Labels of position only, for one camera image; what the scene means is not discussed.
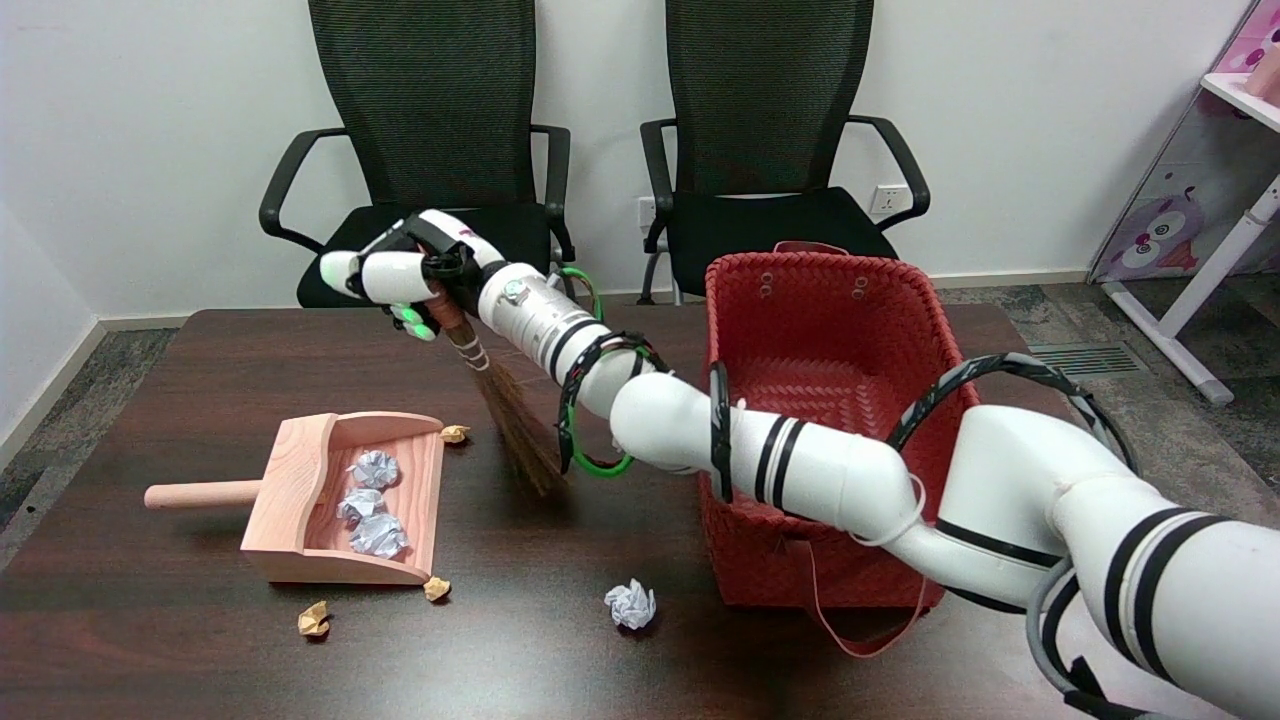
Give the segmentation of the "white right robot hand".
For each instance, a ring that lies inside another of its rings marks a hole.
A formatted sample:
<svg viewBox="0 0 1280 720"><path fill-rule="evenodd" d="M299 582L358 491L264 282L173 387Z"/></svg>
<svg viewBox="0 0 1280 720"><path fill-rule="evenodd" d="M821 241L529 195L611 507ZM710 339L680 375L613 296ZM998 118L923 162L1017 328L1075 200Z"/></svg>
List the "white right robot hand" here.
<svg viewBox="0 0 1280 720"><path fill-rule="evenodd" d="M431 209L396 222L360 251L324 252L319 273L330 290L384 307L397 329L430 342L443 325L428 304L449 299L476 315L480 291L507 264L470 225Z"/></svg>

